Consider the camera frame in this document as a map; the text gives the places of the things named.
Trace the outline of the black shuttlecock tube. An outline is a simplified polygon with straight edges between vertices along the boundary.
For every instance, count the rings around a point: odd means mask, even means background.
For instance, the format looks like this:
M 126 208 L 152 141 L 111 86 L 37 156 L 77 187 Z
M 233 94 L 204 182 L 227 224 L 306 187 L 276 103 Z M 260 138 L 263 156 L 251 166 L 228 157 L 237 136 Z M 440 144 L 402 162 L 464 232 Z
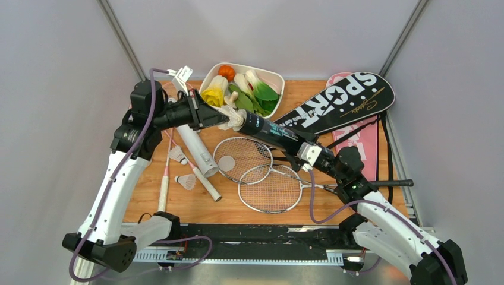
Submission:
M 289 154 L 297 154 L 302 145 L 295 143 L 296 131 L 278 125 L 249 111 L 247 111 L 244 125 L 237 132 L 251 136 Z

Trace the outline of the white tube cap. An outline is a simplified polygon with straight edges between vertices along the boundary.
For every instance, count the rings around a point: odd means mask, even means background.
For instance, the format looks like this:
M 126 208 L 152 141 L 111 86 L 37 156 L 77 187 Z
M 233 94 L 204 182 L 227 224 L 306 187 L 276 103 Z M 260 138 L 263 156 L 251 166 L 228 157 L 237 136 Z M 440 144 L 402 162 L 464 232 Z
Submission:
M 223 172 L 229 172 L 234 169 L 236 165 L 235 159 L 232 156 L 222 156 L 218 161 L 219 169 Z

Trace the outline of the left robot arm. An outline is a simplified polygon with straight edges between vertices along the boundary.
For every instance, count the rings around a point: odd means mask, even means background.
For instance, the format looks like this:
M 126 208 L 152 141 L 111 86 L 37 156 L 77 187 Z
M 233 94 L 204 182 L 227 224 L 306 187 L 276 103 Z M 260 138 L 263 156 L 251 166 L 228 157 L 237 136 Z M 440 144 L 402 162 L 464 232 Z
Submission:
M 67 233 L 62 241 L 65 249 L 80 258 L 119 273 L 130 266 L 139 250 L 160 240 L 174 246 L 182 237 L 179 217 L 164 211 L 121 230 L 133 190 L 162 140 L 162 131 L 179 126 L 197 130 L 229 121 L 197 91 L 185 92 L 175 102 L 167 102 L 165 94 L 158 81 L 134 86 L 131 109 L 114 133 L 107 172 L 92 209 L 78 231 Z

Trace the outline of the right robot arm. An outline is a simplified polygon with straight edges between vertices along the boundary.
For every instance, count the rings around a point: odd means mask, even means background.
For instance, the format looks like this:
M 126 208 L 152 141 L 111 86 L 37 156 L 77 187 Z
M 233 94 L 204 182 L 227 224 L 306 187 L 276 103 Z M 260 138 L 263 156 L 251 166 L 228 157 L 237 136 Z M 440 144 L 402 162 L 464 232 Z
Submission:
M 280 148 L 297 168 L 304 167 L 308 173 L 316 169 L 336 180 L 335 192 L 343 206 L 322 220 L 313 213 L 310 218 L 322 224 L 352 208 L 355 213 L 346 220 L 349 226 L 339 232 L 344 247 L 360 245 L 371 250 L 411 284 L 467 284 L 460 246 L 451 239 L 439 240 L 402 215 L 361 173 L 364 164 L 356 147 L 333 153 L 315 136 L 294 134 Z

